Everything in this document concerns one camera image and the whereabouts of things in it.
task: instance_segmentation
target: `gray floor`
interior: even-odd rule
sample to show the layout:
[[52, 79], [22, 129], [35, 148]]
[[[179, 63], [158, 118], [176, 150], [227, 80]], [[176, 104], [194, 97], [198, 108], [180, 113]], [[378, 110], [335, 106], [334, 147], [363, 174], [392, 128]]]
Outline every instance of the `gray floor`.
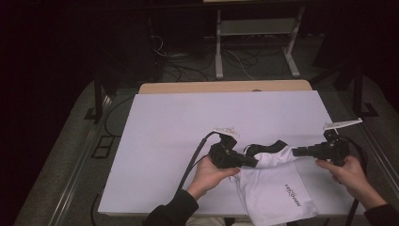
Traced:
[[[259, 45], [259, 40], [266, 44]], [[292, 79], [280, 52], [280, 47], [286, 41], [286, 37], [258, 37], [240, 40], [240, 44], [236, 45], [232, 40], [225, 40], [222, 52], [224, 80], [251, 80], [250, 77], [255, 80]], [[293, 56], [302, 79], [309, 80], [323, 71], [323, 69], [312, 66], [322, 41], [321, 37], [309, 37], [296, 42]], [[165, 67], [163, 82], [174, 82], [180, 75], [180, 80], [183, 81], [205, 81], [203, 73], [207, 75], [208, 80], [215, 80], [214, 52], [215, 50], [211, 46], [207, 50], [208, 54], [204, 57], [171, 57], [170, 63], [200, 69], [201, 73], [192, 70], [179, 72], [176, 67], [168, 66]], [[231, 52], [241, 59], [247, 58], [242, 61], [245, 71], [239, 62], [234, 61], [235, 56]], [[192, 61], [182, 63], [188, 59], [192, 59]], [[351, 110], [352, 88], [350, 87], [347, 91], [337, 91], [331, 86], [334, 79], [335, 75], [330, 76], [314, 86], [313, 89], [319, 91], [327, 111], [334, 121], [356, 119], [357, 117]], [[101, 193], [101, 189], [106, 183], [119, 139], [115, 139], [106, 159], [95, 159], [90, 156], [96, 150], [101, 136], [106, 136], [108, 133], [121, 135], [130, 104], [137, 90], [121, 90], [117, 95], [105, 101], [104, 110], [108, 117], [103, 117], [97, 125], [93, 124], [93, 121], [83, 120], [87, 110], [94, 105], [93, 93], [93, 86], [90, 84], [76, 101], [15, 225], [93, 224], [90, 219], [92, 204], [94, 203], [94, 210], [96, 210], [101, 198], [101, 195], [97, 197], [97, 194]], [[393, 170], [399, 171], [398, 152], [396, 152], [399, 145], [397, 139], [399, 115], [387, 103], [379, 87], [367, 78], [364, 79], [363, 100], [375, 107], [379, 117], [365, 118], [362, 126], [342, 129], [340, 133], [350, 136], [366, 150], [370, 160], [368, 171], [371, 184], [388, 202], [399, 209], [397, 190], [392, 189], [392, 183], [387, 179], [385, 173], [385, 169], [390, 170], [389, 166], [381, 164], [378, 160], [381, 155], [375, 154], [375, 152], [382, 151], [392, 164]], [[104, 150], [98, 150], [97, 154], [104, 154]], [[141, 225], [143, 219], [108, 217], [95, 213], [95, 211], [93, 218], [96, 225]], [[325, 221], [325, 218], [304, 219], [299, 221], [299, 225], [323, 225]], [[344, 221], [345, 217], [333, 218], [328, 225], [343, 225]], [[364, 217], [357, 216], [352, 225], [368, 225], [368, 223]]]

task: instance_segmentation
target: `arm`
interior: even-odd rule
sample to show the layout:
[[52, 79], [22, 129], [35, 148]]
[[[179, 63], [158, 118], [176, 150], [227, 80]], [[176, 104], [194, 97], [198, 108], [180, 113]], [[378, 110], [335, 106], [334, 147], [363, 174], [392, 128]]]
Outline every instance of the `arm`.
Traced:
[[181, 190], [167, 205], [159, 205], [147, 217], [144, 226], [180, 226], [199, 208], [197, 200], [208, 190], [216, 187], [224, 178], [233, 176], [238, 168], [218, 169], [209, 156], [204, 157], [197, 166], [193, 181], [187, 190]]
[[396, 225], [398, 212], [375, 191], [361, 169], [360, 162], [354, 156], [347, 156], [342, 167], [334, 166], [324, 160], [316, 164], [332, 174], [334, 181], [346, 186], [349, 194], [364, 206], [364, 215], [372, 225]]

